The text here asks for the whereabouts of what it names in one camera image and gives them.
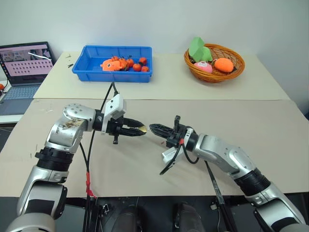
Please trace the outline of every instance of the white table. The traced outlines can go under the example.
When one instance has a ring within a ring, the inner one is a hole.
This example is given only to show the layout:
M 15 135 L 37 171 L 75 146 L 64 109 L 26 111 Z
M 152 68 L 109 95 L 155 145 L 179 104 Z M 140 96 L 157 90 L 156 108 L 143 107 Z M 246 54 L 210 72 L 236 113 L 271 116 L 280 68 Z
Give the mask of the white table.
M 1 84 L 5 86 L 6 81 L 0 81 Z M 8 82 L 8 86 L 5 88 L 5 91 L 8 91 L 10 89 L 11 85 L 10 82 Z M 1 115 L 0 116 L 0 125 L 1 124 L 6 124 L 6 123 L 16 123 L 18 122 L 23 115 Z
M 0 196 L 19 196 L 44 146 L 51 126 L 68 103 L 99 108 L 101 100 L 34 99 L 0 153 Z M 308 121 L 292 101 L 128 100 L 126 117 L 145 125 L 173 125 L 175 115 L 197 133 L 213 134 L 241 146 L 260 171 L 284 193 L 309 191 Z M 91 133 L 82 144 L 88 150 Z M 215 195 L 204 162 L 178 162 L 163 176 L 164 139 L 96 133 L 90 162 L 91 188 L 97 196 Z M 239 187 L 211 165 L 223 195 L 241 195 Z M 65 186 L 68 197 L 85 196 L 85 164 L 78 149 Z
M 82 82 L 72 73 L 72 67 L 68 68 L 79 54 L 63 52 L 34 98 L 104 98 L 110 83 Z M 256 56 L 243 58 L 246 68 L 236 79 L 208 84 L 191 75 L 182 54 L 154 54 L 149 83 L 116 83 L 116 86 L 124 98 L 136 100 L 289 100 Z

